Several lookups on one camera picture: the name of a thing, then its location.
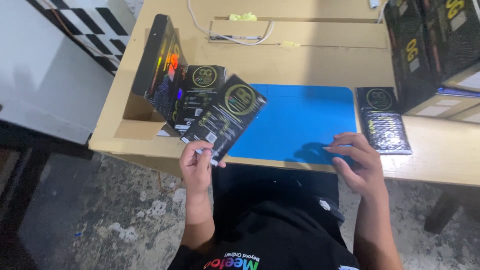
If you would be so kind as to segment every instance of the concrete floor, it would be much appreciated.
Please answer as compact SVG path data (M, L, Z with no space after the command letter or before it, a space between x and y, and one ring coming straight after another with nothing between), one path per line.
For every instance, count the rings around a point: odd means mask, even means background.
M162 174L162 185L180 180ZM405 269L478 269L480 224L462 209L440 235L423 230L440 191L387 181L394 237ZM342 234L351 250L359 196L340 182ZM180 243L184 189L160 192L157 172L95 154L50 158L20 230L42 270L163 270Z

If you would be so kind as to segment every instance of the hand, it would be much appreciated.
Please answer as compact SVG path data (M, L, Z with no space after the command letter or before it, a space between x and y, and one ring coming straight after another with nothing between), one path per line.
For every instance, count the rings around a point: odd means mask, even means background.
M212 158L212 143L205 141L189 142L180 156L180 169L183 174L183 182L187 189L187 195L202 195L207 192L212 179L212 169L210 160ZM199 155L195 150L203 148ZM222 168L226 166L221 161L218 165Z
M380 154L368 144L365 136L343 132L333 138L333 142L324 149L330 153L350 156L356 161L351 169L345 160L337 157L332 159L335 170L347 185L366 198L388 197Z

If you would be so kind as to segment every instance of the blue silicone mat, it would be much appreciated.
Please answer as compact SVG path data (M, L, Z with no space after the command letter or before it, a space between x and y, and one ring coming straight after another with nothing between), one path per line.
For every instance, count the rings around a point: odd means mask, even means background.
M347 87L252 84L268 102L228 154L232 157L332 164L323 150L333 135L356 132Z

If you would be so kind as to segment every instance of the white wall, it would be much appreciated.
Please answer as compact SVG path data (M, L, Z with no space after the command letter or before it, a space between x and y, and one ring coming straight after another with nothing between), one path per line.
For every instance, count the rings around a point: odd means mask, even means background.
M113 76L25 0L0 9L0 119L84 144Z

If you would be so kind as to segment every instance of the white cable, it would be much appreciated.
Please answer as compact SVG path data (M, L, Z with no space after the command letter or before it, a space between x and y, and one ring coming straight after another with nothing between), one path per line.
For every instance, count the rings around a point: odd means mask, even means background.
M238 44L248 45L248 46L260 44L261 42L263 42L264 40L266 40L266 39L268 38L268 36L270 35L270 33L272 33L272 30L273 30L274 22L273 22L273 21L269 21L269 22L271 23L270 31L268 31L268 33L267 33L262 39L260 39L259 41L255 42L255 43L245 43L245 42L241 42L241 41L238 41L238 40L236 40L236 39L233 39L233 38L230 38L230 37L226 37L226 36L223 36L223 35L214 33L214 32L212 32L212 31L209 31L209 30L206 29L206 28L203 28L203 27L199 26L198 23L197 23L197 20L195 19L195 15L193 15L192 7L190 6L190 0L187 0L187 8L188 8L188 11L190 11L190 15L192 15L192 19L193 19L193 23L195 24L195 27L197 27L198 29L200 29L200 30L202 30L202 31L205 31L205 32L207 32L207 33L213 34L213 35L215 35L215 36L223 37L224 39L228 39L228 40L233 41L233 42L236 42L236 43L238 43Z
M385 4L382 6L382 10L380 10L380 15L378 15L378 19L377 19L377 21L375 22L376 24L379 24L379 23L382 21L382 19L383 19L383 17L384 17L384 10L385 10L385 7L387 6L387 4L388 4L388 1L385 2Z

